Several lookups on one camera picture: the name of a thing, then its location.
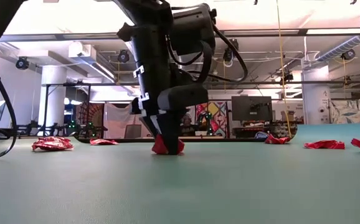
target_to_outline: person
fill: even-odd
[[[191,124],[191,117],[186,114],[182,118],[182,125],[180,125],[181,136],[195,136],[197,126]]]

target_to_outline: chair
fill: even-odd
[[[128,124],[125,129],[125,139],[141,138],[141,124]]]

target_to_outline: ceiling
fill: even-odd
[[[254,0],[172,0],[172,6],[190,6],[206,2],[211,8],[218,11],[217,26],[222,30],[229,29],[277,29],[276,0],[259,0],[256,6]],[[360,0],[350,5],[347,0],[279,0],[280,20],[282,29],[312,28],[312,27],[360,27]],[[43,3],[42,0],[26,1],[12,20],[5,34],[58,34],[58,33],[99,33],[116,32],[124,22],[130,22],[113,2],[96,2],[93,0],[60,0],[59,3]],[[312,57],[316,52],[326,52],[341,44],[350,37],[307,37],[306,50]],[[270,81],[278,76],[275,72],[281,67],[279,59],[280,39],[278,37],[240,37],[239,51],[248,62],[249,77],[247,80]],[[18,50],[49,50],[67,60],[68,46],[72,41],[56,42],[10,42]],[[92,40],[82,41],[83,44],[92,44],[102,56],[110,61],[115,68],[114,72],[131,73],[135,69],[133,59],[126,64],[118,65],[117,55],[121,49],[127,49],[121,40]],[[305,51],[304,37],[283,37],[284,63],[291,62],[295,57],[302,58]],[[214,58],[221,60],[224,49],[223,41],[216,39],[216,53]],[[330,60],[329,71],[332,80],[352,76],[353,80],[360,80],[360,45],[355,47],[357,58],[344,66],[338,61]],[[35,63],[48,64],[45,60],[33,58]],[[299,60],[293,63],[293,70],[301,70],[297,66]],[[87,71],[87,65],[77,65]],[[191,65],[187,69],[200,69],[201,65]],[[214,63],[212,70],[219,75],[237,78],[242,75],[238,62],[225,68],[222,63]],[[70,72],[72,79],[82,78],[93,82],[100,82],[101,75],[88,71],[87,77],[79,76],[77,72]],[[260,88],[279,88],[274,85],[260,85]],[[210,88],[224,88],[224,86],[211,86]],[[254,88],[251,85],[229,86],[226,88]],[[360,92],[360,85],[353,85],[352,89]]]

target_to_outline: green floor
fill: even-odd
[[[360,223],[360,124],[301,126],[289,145],[151,144],[33,153],[20,140],[0,159],[5,223]],[[303,149],[320,139],[346,150]]]

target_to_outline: white pillar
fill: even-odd
[[[328,81],[328,64],[309,67],[302,62],[302,81]],[[328,84],[303,84],[303,113],[305,124],[329,124],[330,89]]]
[[[67,81],[67,69],[65,67],[57,66],[44,66],[42,71],[42,84],[51,83],[65,83]],[[45,94],[46,87],[42,86],[40,91],[40,109],[39,109],[39,125],[44,122],[44,109],[45,109]],[[49,99],[47,101],[47,117],[46,126],[51,126],[54,123],[58,125],[64,124],[64,99],[66,87],[63,86],[50,86]]]

